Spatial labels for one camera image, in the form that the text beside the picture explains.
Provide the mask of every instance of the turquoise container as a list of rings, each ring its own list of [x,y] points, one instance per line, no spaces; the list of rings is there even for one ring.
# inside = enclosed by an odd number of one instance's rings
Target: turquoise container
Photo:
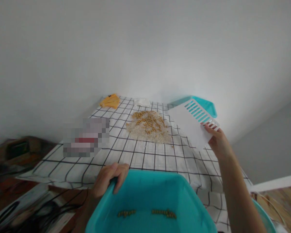
[[[216,111],[216,108],[214,106],[214,103],[210,102],[208,100],[196,97],[196,96],[191,95],[191,96],[182,98],[180,100],[174,101],[170,104],[172,104],[174,106],[178,106],[178,105],[183,104],[184,102],[186,102],[190,99],[195,99],[213,118],[217,117],[217,111]]]
[[[87,223],[86,233],[101,232],[204,232],[217,233],[215,224],[187,180],[172,172],[129,170],[118,194],[115,181]],[[177,219],[152,214],[152,209],[169,209]],[[135,214],[118,217],[120,211]]]
[[[254,203],[256,209],[259,212],[259,215],[261,216],[261,219],[263,221],[263,224],[266,228],[267,233],[276,233],[276,228],[275,228],[273,222],[271,221],[270,217],[263,210],[263,208],[260,206],[259,203],[257,203],[254,199],[252,199],[252,200],[253,200],[253,203]]]

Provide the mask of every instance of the black grid pattern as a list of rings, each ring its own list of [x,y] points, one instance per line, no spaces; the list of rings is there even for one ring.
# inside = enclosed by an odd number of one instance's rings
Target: black grid pattern
[[[220,229],[229,232],[218,160],[208,145],[201,151],[191,145],[170,119],[167,111],[173,107],[155,102],[151,103],[151,107],[134,106],[133,99],[120,96],[117,109],[98,107],[89,117],[110,118],[110,142],[95,157],[63,158],[63,144],[59,143],[32,171],[19,178],[65,188],[86,188],[94,183],[103,166],[114,162],[127,163],[131,169],[176,172],[190,183],[213,217],[218,230],[223,225],[224,229]],[[126,123],[131,121],[133,113],[150,110],[162,116],[172,143],[158,144],[130,138]],[[244,173],[243,177],[247,185],[252,185]]]

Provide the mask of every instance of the hand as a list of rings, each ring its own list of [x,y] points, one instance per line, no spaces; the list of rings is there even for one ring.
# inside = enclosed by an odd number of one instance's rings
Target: hand
[[[211,126],[212,124],[205,124],[205,130],[213,135],[212,138],[209,140],[208,144],[218,160],[234,157],[235,154],[233,152],[233,149],[222,129],[218,129],[218,131],[215,131],[211,128]]]
[[[113,190],[113,194],[117,194],[127,177],[128,170],[129,165],[126,163],[120,165],[114,163],[111,166],[103,167],[97,176],[93,188],[91,189],[94,198],[101,198],[104,195],[110,184],[110,180],[114,177],[118,177],[117,183]]]

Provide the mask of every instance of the pile of rice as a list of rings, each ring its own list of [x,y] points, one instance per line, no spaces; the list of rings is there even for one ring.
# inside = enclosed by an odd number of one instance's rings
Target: pile of rice
[[[132,122],[126,123],[127,130],[132,139],[151,141],[156,143],[171,143],[162,117],[158,112],[143,111],[132,115]]]

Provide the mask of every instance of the left hand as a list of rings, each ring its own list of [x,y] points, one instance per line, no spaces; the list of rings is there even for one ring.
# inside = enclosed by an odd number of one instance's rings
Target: left hand
[[[128,164],[117,164],[113,163],[111,166],[103,167],[96,179],[96,182],[91,189],[94,198],[101,198],[107,191],[110,184],[110,180],[114,177],[117,178],[117,183],[114,187],[113,194],[117,194],[122,187],[129,170]]]

